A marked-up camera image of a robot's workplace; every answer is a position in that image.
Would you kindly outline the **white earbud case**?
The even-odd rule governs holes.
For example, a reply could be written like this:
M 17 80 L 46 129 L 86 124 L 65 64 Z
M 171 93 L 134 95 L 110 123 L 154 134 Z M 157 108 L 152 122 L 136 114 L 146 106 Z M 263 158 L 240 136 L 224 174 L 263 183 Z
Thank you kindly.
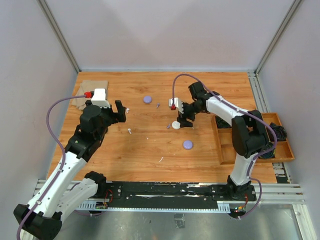
M 174 130 L 179 130 L 179 129 L 181 128 L 181 123 L 178 122 L 177 120 L 175 120 L 175 121 L 172 122 L 171 127 L 172 127 Z

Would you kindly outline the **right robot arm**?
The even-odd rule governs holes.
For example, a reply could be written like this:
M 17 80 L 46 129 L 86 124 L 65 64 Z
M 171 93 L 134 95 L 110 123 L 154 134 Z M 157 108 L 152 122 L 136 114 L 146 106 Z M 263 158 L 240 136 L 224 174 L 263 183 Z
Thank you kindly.
M 207 89 L 197 81 L 189 87 L 192 103 L 172 96 L 168 101 L 171 110 L 178 111 L 180 128 L 191 128 L 196 114 L 214 114 L 231 126 L 232 146 L 236 152 L 234 167 L 227 178 L 226 193 L 232 200 L 244 196 L 252 180 L 251 173 L 259 154 L 269 142 L 267 124 L 258 110 L 240 108 L 217 92 Z

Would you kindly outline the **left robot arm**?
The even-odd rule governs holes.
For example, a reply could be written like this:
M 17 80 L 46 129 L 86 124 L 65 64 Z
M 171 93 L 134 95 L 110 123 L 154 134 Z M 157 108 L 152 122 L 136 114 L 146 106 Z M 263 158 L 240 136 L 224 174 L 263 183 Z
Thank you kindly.
M 106 178 L 97 172 L 88 173 L 70 192 L 67 187 L 77 173 L 89 162 L 102 145 L 109 126 L 126 121 L 126 108 L 115 101 L 117 112 L 111 106 L 101 106 L 93 99 L 79 117 L 73 136 L 62 146 L 62 157 L 39 192 L 27 203 L 18 204 L 13 214 L 19 223 L 16 238 L 26 231 L 40 240 L 54 239 L 64 221 L 86 199 L 101 198 L 107 193 Z

